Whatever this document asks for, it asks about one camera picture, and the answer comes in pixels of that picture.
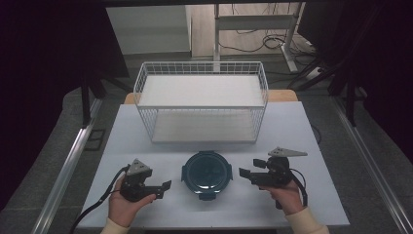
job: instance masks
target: white table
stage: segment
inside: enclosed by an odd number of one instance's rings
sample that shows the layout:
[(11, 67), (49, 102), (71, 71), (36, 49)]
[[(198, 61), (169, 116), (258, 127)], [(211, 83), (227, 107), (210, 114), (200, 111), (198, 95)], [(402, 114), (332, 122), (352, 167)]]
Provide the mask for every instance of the white table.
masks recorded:
[[(239, 168), (253, 167), (252, 159), (267, 160), (277, 146), (305, 151), (308, 156), (289, 158), (290, 167), (307, 180), (309, 206), (316, 219), (327, 225), (348, 225), (337, 191), (319, 151), (302, 103), (269, 102), (255, 144), (154, 144), (151, 143), (134, 105), (121, 105), (111, 135), (86, 199), (84, 210), (103, 194), (113, 176), (133, 159), (153, 169), (147, 185), (172, 180), (164, 199), (144, 207), (132, 227), (145, 229), (277, 228), (287, 226), (282, 211), (266, 191), (239, 176)], [(213, 201), (201, 201), (181, 181), (181, 168), (200, 150), (215, 150), (232, 165), (234, 180)], [(106, 221), (107, 200), (89, 213), (80, 228), (100, 228)]]

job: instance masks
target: hand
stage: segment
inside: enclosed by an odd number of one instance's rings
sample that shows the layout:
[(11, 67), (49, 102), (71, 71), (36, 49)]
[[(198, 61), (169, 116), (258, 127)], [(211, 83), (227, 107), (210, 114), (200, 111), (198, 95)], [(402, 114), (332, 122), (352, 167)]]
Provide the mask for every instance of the hand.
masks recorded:
[(126, 200), (119, 190), (121, 189), (122, 180), (125, 175), (120, 177), (115, 184), (115, 189), (109, 198), (109, 218), (116, 224), (129, 227), (136, 213), (144, 206), (152, 203), (156, 199), (155, 194), (148, 195), (138, 202), (130, 202)]
[(283, 188), (259, 186), (271, 193), (271, 197), (282, 205), (285, 215), (292, 215), (304, 210), (301, 204), (300, 193), (297, 184), (292, 180)]

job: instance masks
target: person's left hand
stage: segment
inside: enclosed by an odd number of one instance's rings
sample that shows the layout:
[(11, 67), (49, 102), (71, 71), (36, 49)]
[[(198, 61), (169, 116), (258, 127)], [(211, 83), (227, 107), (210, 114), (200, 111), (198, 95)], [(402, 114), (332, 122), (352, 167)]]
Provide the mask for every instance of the person's left hand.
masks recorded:
[(130, 202), (126, 200), (120, 193), (122, 180), (125, 175), (120, 177), (115, 184), (114, 191), (109, 198), (109, 218), (116, 224), (129, 227), (136, 213), (144, 206), (152, 203), (156, 199), (155, 194), (148, 195), (138, 202)]

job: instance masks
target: white wire basket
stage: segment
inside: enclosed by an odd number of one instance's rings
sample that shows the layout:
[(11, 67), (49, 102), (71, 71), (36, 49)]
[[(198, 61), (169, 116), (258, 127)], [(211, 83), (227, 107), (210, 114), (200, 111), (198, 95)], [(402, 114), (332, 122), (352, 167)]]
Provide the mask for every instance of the white wire basket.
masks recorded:
[(152, 142), (254, 143), (268, 85), (256, 61), (144, 62), (133, 93)]

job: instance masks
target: sleeve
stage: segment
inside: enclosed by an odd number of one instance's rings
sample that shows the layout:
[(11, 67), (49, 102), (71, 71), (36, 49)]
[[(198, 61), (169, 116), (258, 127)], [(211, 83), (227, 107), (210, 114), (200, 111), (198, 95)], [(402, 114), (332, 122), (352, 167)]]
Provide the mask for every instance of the sleeve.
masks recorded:
[(310, 208), (303, 211), (287, 215), (285, 217), (291, 224), (295, 234), (328, 234), (328, 228), (325, 225), (319, 224), (313, 217)]
[(100, 234), (127, 234), (129, 231), (128, 227), (123, 227), (116, 224), (114, 221), (110, 220), (108, 217), (106, 219), (106, 225), (104, 226)]

